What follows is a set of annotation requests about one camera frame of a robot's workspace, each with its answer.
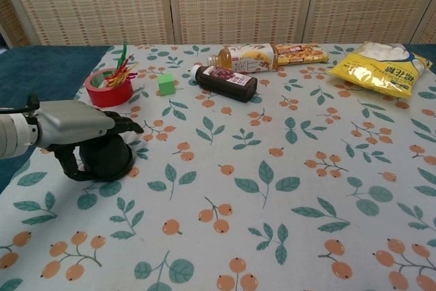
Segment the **juice bottle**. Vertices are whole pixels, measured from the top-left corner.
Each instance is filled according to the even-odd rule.
[[[277,70],[278,52],[274,44],[244,44],[221,49],[208,57],[209,65],[243,74]]]
[[[257,78],[214,65],[194,65],[191,69],[191,77],[201,87],[240,102],[248,102],[258,87]]]

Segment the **snack package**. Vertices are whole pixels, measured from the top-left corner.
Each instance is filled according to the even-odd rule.
[[[417,79],[432,63],[402,46],[365,42],[330,73],[393,97],[410,97]]]
[[[276,44],[279,65],[325,63],[328,53],[317,44]]]

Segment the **floral tablecloth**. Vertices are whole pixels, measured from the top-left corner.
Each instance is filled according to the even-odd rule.
[[[79,183],[36,150],[0,196],[0,291],[436,290],[436,76],[407,100],[331,76],[355,47],[243,104],[189,76],[220,45],[129,46],[134,169]]]

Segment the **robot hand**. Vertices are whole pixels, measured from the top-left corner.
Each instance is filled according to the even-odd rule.
[[[0,158],[21,155],[34,144],[54,151],[64,173],[77,181],[113,181],[133,166],[131,150],[119,136],[144,131],[131,119],[76,100],[39,103],[31,95],[27,105],[0,110]],[[76,147],[85,171],[78,169],[73,153]]]

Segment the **wicker panel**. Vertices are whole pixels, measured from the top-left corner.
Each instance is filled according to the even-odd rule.
[[[430,0],[311,0],[305,42],[409,43]]]
[[[436,44],[436,0],[431,1],[411,42],[413,44]]]
[[[309,0],[177,0],[182,43],[299,42]]]
[[[21,0],[41,44],[172,41],[166,0]]]
[[[0,0],[0,29],[9,47],[30,44],[10,0]]]

